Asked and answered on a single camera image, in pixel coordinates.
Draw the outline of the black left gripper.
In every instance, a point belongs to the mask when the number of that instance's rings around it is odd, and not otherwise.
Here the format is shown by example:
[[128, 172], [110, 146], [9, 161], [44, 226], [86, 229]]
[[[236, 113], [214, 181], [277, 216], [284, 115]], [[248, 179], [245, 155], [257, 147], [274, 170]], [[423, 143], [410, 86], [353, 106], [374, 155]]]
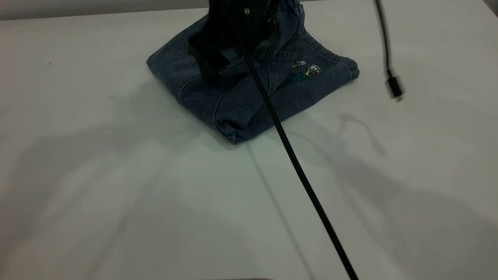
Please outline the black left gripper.
[[278, 0], [210, 0], [208, 53], [227, 49], [248, 53], [268, 39]]

